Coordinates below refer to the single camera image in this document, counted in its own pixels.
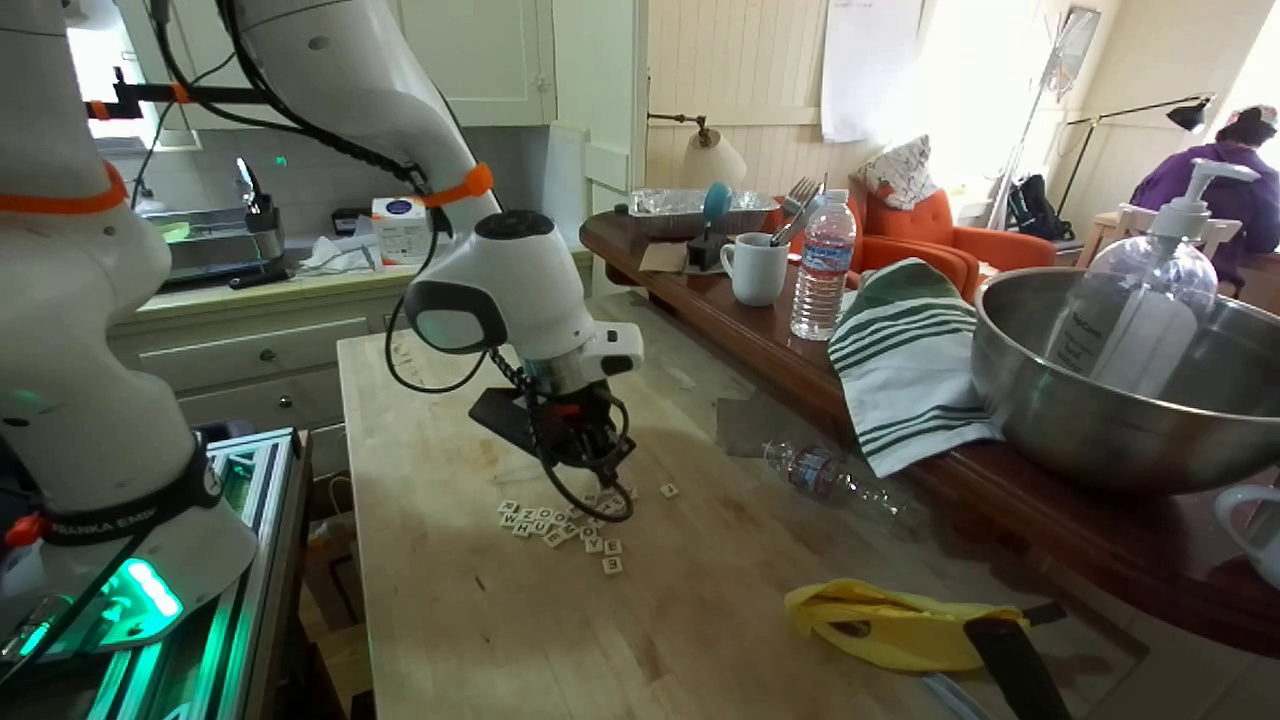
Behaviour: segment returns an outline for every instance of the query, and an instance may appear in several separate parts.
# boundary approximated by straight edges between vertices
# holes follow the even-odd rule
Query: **purple shirt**
[[[1215,247],[1212,264],[1221,279],[1239,284],[1239,259],[1272,253],[1280,238],[1280,177],[1258,156],[1250,143],[1196,143],[1178,156],[1168,156],[1151,177],[1144,177],[1131,186],[1131,205],[1162,208],[1189,190],[1191,182],[1191,161],[1224,161],[1224,165],[1250,165],[1260,177],[1251,182],[1239,181],[1212,181],[1205,190],[1205,205],[1221,218],[1239,218],[1239,233]]]

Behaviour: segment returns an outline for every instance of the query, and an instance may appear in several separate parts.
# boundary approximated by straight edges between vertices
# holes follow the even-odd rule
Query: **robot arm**
[[[621,403],[606,374],[641,360],[641,330],[594,321],[553,218],[502,212],[491,190],[477,186],[477,161],[388,0],[220,2],[240,62],[260,72],[286,117],[409,167],[431,195],[458,195],[441,208],[463,245],[409,284],[404,308],[413,330],[441,353],[507,342],[521,357],[526,366],[507,372],[515,391],[487,391],[473,416],[541,455],[548,477],[553,463],[580,463],[612,487],[634,441],[612,424]]]
[[[641,330],[583,313],[568,247],[543,214],[502,212],[388,0],[220,0],[220,11],[240,62],[294,124],[401,165],[463,235],[409,284],[404,308],[425,342],[487,353],[515,385],[483,391],[473,416],[535,453],[553,481],[555,463],[578,463],[621,493],[617,463],[634,441],[606,380],[634,366]],[[160,288],[167,255],[92,150],[62,2],[11,0],[0,78],[22,86],[22,103],[0,109],[0,284],[15,297],[0,313],[0,434],[57,522],[0,572],[0,657],[24,665],[174,633],[240,576],[257,539],[217,498],[176,396],[103,347],[108,324]],[[132,586],[129,602],[150,617],[92,629],[108,611],[77,602],[108,586],[113,567],[135,567],[135,582],[126,572],[113,586]]]

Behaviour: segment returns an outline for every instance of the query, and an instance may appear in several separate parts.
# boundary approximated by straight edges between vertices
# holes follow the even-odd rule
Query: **kitchen sink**
[[[280,259],[280,228],[250,228],[244,208],[150,212],[146,224],[152,224],[174,253],[160,292],[227,284]]]

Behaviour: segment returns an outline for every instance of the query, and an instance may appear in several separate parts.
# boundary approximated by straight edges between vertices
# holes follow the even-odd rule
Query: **red item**
[[[41,537],[43,537],[43,516],[41,516],[41,511],[28,511],[28,516],[22,516],[22,518],[10,522],[4,542],[10,542],[10,546],[28,546],[28,542],[35,542]]]
[[[861,224],[853,271],[884,268],[919,255],[944,271],[966,301],[978,301],[984,271],[1045,268],[1057,259],[1054,245],[1024,233],[959,228],[954,224],[950,190],[931,190],[915,208],[889,208],[878,190],[853,182],[850,208]]]

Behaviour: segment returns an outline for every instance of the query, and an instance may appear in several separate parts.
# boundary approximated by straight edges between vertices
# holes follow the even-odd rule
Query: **white mug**
[[[1258,503],[1258,511],[1267,511],[1272,522],[1260,522],[1265,531],[1245,531],[1238,518],[1239,503]],[[1234,539],[1250,550],[1258,576],[1265,576],[1272,586],[1280,586],[1280,516],[1278,516],[1280,506],[1260,506],[1260,503],[1280,503],[1280,487],[1258,487],[1258,484],[1224,487],[1212,498],[1212,511],[1234,531]]]
[[[787,284],[787,245],[774,245],[774,233],[739,233],[719,247],[732,301],[770,308]]]

